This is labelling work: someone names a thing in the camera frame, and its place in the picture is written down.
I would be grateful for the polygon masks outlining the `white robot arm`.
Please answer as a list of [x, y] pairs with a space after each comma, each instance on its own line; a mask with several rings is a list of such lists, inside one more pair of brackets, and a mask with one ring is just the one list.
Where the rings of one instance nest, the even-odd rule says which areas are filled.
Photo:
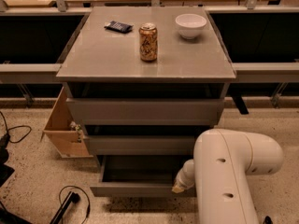
[[282, 163], [281, 146], [267, 135], [211, 129], [197, 138], [172, 191], [196, 189], [200, 224], [259, 224], [247, 177], [274, 174]]

